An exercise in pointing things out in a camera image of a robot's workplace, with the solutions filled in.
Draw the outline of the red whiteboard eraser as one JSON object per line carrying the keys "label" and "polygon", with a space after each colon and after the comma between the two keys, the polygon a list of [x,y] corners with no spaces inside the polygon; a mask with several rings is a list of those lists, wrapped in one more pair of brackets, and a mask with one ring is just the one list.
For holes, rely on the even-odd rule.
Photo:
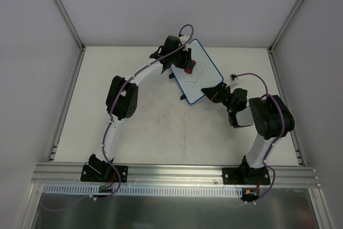
{"label": "red whiteboard eraser", "polygon": [[192,74],[193,69],[194,69],[194,67],[195,67],[195,65],[196,65],[196,61],[195,61],[195,60],[192,60],[191,63],[192,63],[192,64],[191,64],[189,67],[187,67],[186,69],[184,69],[184,72],[187,73],[187,74]]}

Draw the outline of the blue framed whiteboard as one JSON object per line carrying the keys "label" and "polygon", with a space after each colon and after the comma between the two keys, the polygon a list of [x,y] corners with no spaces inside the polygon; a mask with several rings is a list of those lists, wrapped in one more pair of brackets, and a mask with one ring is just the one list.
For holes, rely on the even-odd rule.
{"label": "blue framed whiteboard", "polygon": [[191,73],[186,73],[175,66],[171,67],[171,72],[182,91],[180,99],[193,105],[203,98],[202,89],[221,84],[223,75],[198,39],[193,39],[189,47],[191,58],[196,62]]}

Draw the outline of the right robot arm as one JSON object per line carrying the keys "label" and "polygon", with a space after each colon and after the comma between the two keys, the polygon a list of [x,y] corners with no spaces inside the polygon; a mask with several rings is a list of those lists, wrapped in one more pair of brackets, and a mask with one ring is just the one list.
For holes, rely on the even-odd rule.
{"label": "right robot arm", "polygon": [[266,161],[276,142],[294,130],[293,115],[278,95],[248,98],[242,88],[231,90],[222,83],[201,91],[213,103],[227,108],[229,123],[233,128],[254,126],[256,138],[248,154],[244,155],[237,168],[223,168],[225,185],[270,185]]}

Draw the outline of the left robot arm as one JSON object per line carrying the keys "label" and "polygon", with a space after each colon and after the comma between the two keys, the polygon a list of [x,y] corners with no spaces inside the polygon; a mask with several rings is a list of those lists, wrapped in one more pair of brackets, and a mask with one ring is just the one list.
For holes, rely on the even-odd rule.
{"label": "left robot arm", "polygon": [[139,85],[151,77],[162,74],[172,65],[190,70],[195,65],[189,48],[191,36],[168,36],[163,46],[152,53],[147,63],[129,77],[115,76],[106,98],[109,121],[102,142],[84,164],[82,182],[121,182],[122,176],[113,164],[116,145],[123,121],[133,116],[137,109]]}

